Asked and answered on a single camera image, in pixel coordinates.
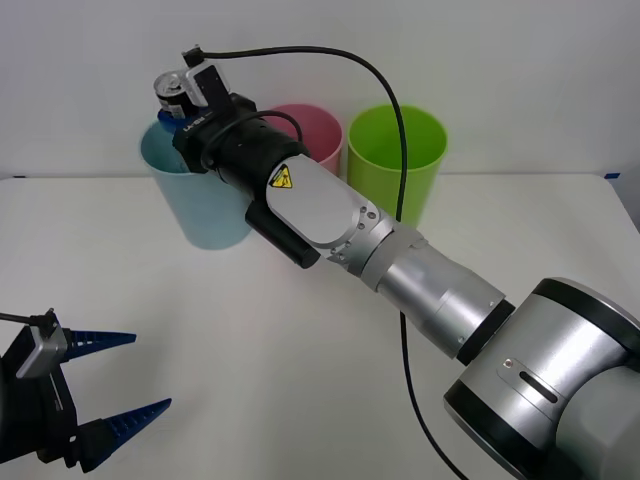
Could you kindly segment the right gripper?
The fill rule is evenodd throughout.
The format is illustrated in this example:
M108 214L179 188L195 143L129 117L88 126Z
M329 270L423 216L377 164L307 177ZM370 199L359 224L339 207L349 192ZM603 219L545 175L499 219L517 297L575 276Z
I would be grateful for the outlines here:
M191 173L204 174L208 171L202 165L202 152L209 140L232 120L244 114L256 112L256 103L242 95L230 95L231 107L223 113L211 108L188 122L182 107L160 109L157 119L166 131L176 131L172 140L174 149L181 155L186 168Z

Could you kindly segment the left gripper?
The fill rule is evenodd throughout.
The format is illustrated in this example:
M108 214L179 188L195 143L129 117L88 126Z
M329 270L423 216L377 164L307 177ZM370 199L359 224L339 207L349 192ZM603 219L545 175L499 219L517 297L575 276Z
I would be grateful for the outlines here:
M131 344L136 335L124 332L64 329L67 341L62 362L99 351ZM1 461L12 461L35 453L45 464L62 459L73 468L77 463L89 473L116 450L164 413L171 398L79 427L76 407L62 368L19 379L6 357L1 359Z

